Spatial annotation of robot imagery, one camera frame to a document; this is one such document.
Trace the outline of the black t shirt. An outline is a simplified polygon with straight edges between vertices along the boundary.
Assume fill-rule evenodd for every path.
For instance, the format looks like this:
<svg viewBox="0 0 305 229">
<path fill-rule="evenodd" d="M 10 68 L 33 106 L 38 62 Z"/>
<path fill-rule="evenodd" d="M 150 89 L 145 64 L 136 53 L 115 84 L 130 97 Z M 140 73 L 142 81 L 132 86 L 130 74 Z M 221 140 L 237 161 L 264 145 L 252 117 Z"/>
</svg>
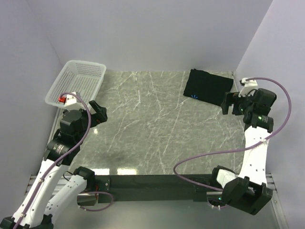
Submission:
<svg viewBox="0 0 305 229">
<path fill-rule="evenodd" d="M 183 95 L 216 106 L 221 106 L 226 92 L 230 92 L 234 80 L 191 69 Z"/>
</svg>

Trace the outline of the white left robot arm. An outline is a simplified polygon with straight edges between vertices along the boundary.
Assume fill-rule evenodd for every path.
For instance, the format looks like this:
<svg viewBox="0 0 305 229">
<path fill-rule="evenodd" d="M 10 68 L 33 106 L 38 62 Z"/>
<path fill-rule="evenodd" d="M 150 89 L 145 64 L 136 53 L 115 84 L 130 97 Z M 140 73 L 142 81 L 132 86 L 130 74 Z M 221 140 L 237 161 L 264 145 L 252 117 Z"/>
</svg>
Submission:
<svg viewBox="0 0 305 229">
<path fill-rule="evenodd" d="M 59 180 L 67 171 L 89 129 L 107 121 L 107 109 L 94 100 L 88 108 L 65 109 L 60 127 L 47 144 L 41 167 L 21 206 L 11 217 L 0 223 L 2 229 L 52 229 L 58 216 L 83 191 L 95 188 L 95 173 L 80 167 L 68 183 L 53 194 Z"/>
</svg>

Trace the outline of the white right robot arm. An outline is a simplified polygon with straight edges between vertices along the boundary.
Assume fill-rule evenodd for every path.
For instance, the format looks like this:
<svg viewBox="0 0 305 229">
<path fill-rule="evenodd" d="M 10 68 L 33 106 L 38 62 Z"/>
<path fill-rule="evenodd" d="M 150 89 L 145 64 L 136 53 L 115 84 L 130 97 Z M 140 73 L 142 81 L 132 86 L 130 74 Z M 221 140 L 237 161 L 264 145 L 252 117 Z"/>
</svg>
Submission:
<svg viewBox="0 0 305 229">
<path fill-rule="evenodd" d="M 228 114 L 233 106 L 234 115 L 242 115 L 245 147 L 242 167 L 239 174 L 217 166 L 209 178 L 214 190 L 223 188 L 221 201 L 233 208 L 256 215 L 272 198 L 273 192 L 267 186 L 265 167 L 269 141 L 274 126 L 268 114 L 276 100 L 276 94 L 266 89 L 252 89 L 245 96 L 238 93 L 225 93 L 221 109 Z"/>
</svg>

